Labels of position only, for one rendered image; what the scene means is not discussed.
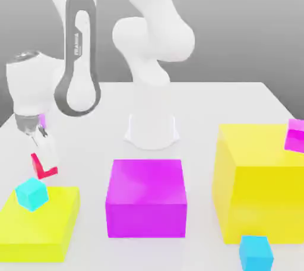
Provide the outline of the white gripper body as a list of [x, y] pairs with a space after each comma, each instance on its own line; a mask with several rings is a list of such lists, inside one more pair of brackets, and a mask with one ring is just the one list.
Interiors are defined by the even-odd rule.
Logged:
[[58, 167], [59, 158], [54, 137], [49, 132], [37, 130], [34, 138], [37, 143], [36, 154], [43, 170], [47, 172], [54, 167]]

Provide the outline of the small magenta cube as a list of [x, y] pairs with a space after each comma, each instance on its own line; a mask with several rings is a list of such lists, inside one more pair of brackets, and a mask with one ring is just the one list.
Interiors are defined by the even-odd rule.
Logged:
[[304, 153], [304, 120], [289, 119], [284, 149]]

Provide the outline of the small cyan cube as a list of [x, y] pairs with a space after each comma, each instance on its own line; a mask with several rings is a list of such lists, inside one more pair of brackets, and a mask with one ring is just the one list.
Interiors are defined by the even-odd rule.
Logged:
[[48, 200], [46, 185], [36, 178], [30, 178], [16, 187], [15, 193], [20, 206], [34, 212]]

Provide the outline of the large magenta box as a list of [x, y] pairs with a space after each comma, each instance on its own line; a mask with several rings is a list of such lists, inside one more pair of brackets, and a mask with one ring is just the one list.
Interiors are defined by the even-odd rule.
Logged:
[[183, 238], [187, 198], [179, 159], [115, 159], [105, 201], [110, 238]]

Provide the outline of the large lime yellow box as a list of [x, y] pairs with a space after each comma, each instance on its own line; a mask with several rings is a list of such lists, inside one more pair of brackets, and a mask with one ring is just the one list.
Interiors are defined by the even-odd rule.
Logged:
[[78, 187], [48, 187], [49, 201], [34, 212], [15, 191], [0, 210], [0, 262], [63, 262], [80, 209]]

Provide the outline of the small blue cube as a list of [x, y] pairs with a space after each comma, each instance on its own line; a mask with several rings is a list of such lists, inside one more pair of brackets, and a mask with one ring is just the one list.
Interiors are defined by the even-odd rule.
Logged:
[[267, 237], [241, 237], [239, 257], [242, 271], [271, 271], [274, 257]]

